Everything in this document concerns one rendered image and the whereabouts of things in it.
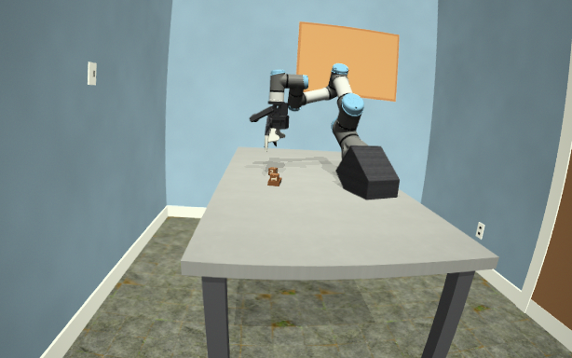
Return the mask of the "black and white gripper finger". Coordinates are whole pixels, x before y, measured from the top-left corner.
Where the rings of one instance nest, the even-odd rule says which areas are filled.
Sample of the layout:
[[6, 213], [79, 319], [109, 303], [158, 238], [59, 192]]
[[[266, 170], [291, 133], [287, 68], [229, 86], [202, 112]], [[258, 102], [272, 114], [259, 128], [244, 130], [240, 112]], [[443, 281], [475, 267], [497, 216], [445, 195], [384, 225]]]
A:
[[[276, 130], [276, 134], [279, 136], [280, 139], [281, 139], [281, 138], [285, 138], [285, 134], [284, 134], [284, 133], [280, 132], [280, 130], [277, 130], [277, 129], [275, 129], [275, 130]], [[273, 144], [274, 144], [275, 146], [277, 146], [277, 141], [276, 141], [276, 142], [273, 142]]]
[[266, 132], [265, 132], [265, 150], [266, 150], [266, 152], [268, 149], [268, 143], [276, 142], [278, 140], [279, 140], [279, 136], [276, 135], [275, 129], [271, 129], [271, 122], [270, 122], [270, 119], [268, 119], [266, 122]]

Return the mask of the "orange wooden tray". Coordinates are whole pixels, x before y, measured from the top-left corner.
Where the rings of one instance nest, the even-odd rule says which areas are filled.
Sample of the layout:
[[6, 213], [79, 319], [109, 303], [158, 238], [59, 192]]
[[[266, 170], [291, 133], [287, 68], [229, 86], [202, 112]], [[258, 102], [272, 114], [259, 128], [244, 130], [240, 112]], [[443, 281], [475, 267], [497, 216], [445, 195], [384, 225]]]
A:
[[279, 178], [279, 181], [278, 181], [278, 182], [270, 181], [270, 179], [269, 179], [268, 182], [267, 182], [267, 185], [268, 185], [268, 186], [279, 186], [280, 183], [281, 183], [281, 178]]

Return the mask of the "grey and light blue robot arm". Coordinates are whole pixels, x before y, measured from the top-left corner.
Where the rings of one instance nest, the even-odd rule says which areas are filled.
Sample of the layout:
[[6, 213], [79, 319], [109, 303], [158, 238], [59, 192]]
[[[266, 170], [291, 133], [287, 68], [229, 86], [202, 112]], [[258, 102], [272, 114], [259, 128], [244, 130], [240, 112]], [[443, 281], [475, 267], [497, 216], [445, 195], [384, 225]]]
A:
[[359, 95], [351, 93], [347, 74], [347, 66], [336, 63], [331, 71], [329, 85], [323, 89], [307, 92], [304, 90], [308, 89], [308, 76], [285, 74], [284, 70], [273, 70], [270, 75], [269, 101], [284, 102], [284, 91], [289, 89], [288, 108], [294, 112], [299, 111], [301, 106], [307, 103], [328, 101], [338, 97], [339, 114], [332, 122], [331, 127], [341, 147], [342, 158], [351, 145], [368, 145], [360, 139], [356, 132], [363, 112], [364, 101]]

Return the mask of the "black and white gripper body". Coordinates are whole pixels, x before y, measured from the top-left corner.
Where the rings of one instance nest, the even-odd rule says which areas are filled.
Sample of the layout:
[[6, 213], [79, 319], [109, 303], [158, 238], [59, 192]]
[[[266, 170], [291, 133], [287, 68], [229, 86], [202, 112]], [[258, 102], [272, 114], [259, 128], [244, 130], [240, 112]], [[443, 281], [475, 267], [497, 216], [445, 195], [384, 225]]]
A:
[[[274, 104], [274, 103], [276, 103], [276, 104]], [[268, 118], [267, 118], [267, 119], [270, 119], [271, 129], [277, 129], [277, 130], [288, 129], [289, 128], [289, 116], [288, 116], [289, 103], [268, 102], [268, 104], [273, 104], [272, 108], [274, 110], [274, 112], [268, 114]], [[275, 107], [276, 105], [279, 108]]]

